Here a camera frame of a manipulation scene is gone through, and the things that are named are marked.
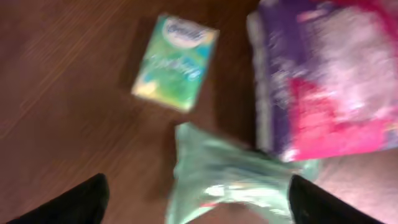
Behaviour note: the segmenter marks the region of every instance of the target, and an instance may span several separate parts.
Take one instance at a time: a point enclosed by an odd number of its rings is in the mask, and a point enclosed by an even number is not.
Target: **wooden floor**
[[[246,16],[256,0],[3,0],[0,3],[0,223],[102,172],[103,223],[163,223],[174,126],[193,121],[254,144]],[[197,107],[184,116],[129,94],[156,17],[221,30]],[[398,151],[329,159],[318,184],[398,223]],[[263,223],[225,205],[194,223]]]

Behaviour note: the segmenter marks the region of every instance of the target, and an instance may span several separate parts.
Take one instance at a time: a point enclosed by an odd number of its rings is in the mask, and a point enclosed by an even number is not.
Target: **purple package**
[[[347,27],[341,21],[347,21]],[[248,17],[259,149],[283,161],[297,161],[397,146],[397,120],[391,116],[396,61],[387,37],[376,40],[377,46],[364,47],[375,41],[374,33],[382,32],[373,25],[377,22],[374,14],[329,2],[260,2]],[[364,40],[353,35],[357,31],[365,33]],[[371,66],[358,72],[355,69],[365,67],[362,61]],[[386,68],[381,78],[375,75],[380,68]],[[375,82],[385,91],[365,92]]]

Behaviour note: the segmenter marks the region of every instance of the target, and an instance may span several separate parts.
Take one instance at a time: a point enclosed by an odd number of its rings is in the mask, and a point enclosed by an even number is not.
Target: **light green plastic bag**
[[[218,203],[246,204],[273,224],[292,223],[287,198],[293,174],[318,175],[319,161],[281,163],[244,151],[190,123],[177,126],[178,163],[166,224],[184,224]]]

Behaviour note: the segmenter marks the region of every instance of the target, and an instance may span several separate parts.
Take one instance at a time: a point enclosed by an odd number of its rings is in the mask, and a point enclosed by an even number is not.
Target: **package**
[[[167,224],[185,224],[219,203],[243,203],[269,223],[292,223],[288,191],[293,174],[318,175],[319,161],[281,163],[214,137],[190,123],[176,130],[175,185]]]
[[[187,112],[195,104],[218,31],[159,16],[132,94]]]
[[[395,20],[398,21],[398,1],[397,0],[381,0],[382,6],[390,13]]]
[[[248,17],[258,147],[283,161],[397,147],[392,21],[371,0],[261,1]]]

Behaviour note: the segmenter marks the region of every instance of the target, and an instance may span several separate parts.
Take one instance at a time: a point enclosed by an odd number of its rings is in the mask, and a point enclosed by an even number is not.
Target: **plastic bag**
[[[398,38],[374,1],[263,0],[248,24],[259,148],[299,161],[398,146]]]
[[[275,224],[291,223],[287,193],[293,174],[309,180],[319,161],[283,164],[244,151],[190,123],[176,130],[178,163],[166,223],[184,224],[219,203],[239,202]]]

